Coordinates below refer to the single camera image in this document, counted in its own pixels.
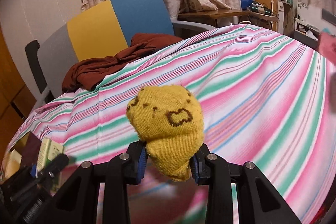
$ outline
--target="wooden desk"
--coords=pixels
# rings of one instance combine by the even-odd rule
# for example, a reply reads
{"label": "wooden desk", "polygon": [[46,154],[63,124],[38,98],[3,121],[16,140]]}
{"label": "wooden desk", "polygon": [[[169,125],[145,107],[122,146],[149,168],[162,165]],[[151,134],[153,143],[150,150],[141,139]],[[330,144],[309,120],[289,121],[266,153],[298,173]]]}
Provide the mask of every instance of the wooden desk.
{"label": "wooden desk", "polygon": [[196,19],[212,20],[214,26],[218,28],[217,19],[227,18],[227,17],[237,17],[237,16],[252,16],[262,20],[277,22],[278,18],[276,16],[268,16],[259,13],[254,13],[248,10],[240,9],[219,9],[215,11],[201,11],[194,13],[182,13],[178,15],[179,20],[194,21]]}
{"label": "wooden desk", "polygon": [[247,16],[249,11],[240,9],[219,9],[215,11],[201,11],[193,13],[182,13],[178,15],[179,20],[194,21],[195,19],[206,19],[214,22],[214,26],[218,27],[217,19],[237,16]]}

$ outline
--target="electronic device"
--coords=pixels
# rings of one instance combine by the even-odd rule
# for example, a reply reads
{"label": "electronic device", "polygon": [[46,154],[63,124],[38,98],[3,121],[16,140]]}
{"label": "electronic device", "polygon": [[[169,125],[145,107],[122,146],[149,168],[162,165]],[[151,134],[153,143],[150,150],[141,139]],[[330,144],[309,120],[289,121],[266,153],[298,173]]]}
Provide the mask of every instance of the electronic device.
{"label": "electronic device", "polygon": [[271,16],[272,15],[272,11],[266,7],[264,7],[263,5],[260,5],[260,4],[255,4],[255,3],[252,3],[250,5],[250,10],[252,12],[255,12],[255,13],[260,13],[260,14],[264,14],[264,15],[268,15],[268,16]]}
{"label": "electronic device", "polygon": [[[115,156],[109,162],[97,165],[90,161],[83,162],[53,198],[44,202],[38,210],[35,206],[35,210],[29,211],[30,218],[26,223],[96,223],[100,183],[105,182],[102,224],[130,224],[127,184],[141,183],[147,157],[146,144],[137,141],[128,146],[126,153]],[[189,164],[195,182],[209,185],[206,224],[233,224],[232,183],[236,184],[240,224],[301,224],[253,162],[248,161],[243,165],[228,163],[210,153],[203,144]],[[0,211],[6,213],[2,205],[0,201]],[[1,223],[22,223],[11,220],[8,214],[5,217],[0,215]]]}

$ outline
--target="striped bedsheet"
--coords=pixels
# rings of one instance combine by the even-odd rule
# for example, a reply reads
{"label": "striped bedsheet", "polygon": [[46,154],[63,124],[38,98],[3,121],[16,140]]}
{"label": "striped bedsheet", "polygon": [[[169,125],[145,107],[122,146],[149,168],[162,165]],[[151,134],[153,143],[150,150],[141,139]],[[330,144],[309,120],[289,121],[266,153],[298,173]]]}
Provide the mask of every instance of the striped bedsheet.
{"label": "striped bedsheet", "polygon": [[[334,73],[329,61],[289,37],[253,25],[223,27],[130,63],[92,92],[63,94],[33,112],[9,147],[29,130],[64,144],[66,179],[81,162],[109,161],[138,139],[125,112],[142,86],[183,85],[201,103],[210,151],[236,164],[255,162],[308,224],[336,173]],[[204,223],[207,187],[173,183],[151,162],[141,185],[128,190],[132,223]]]}

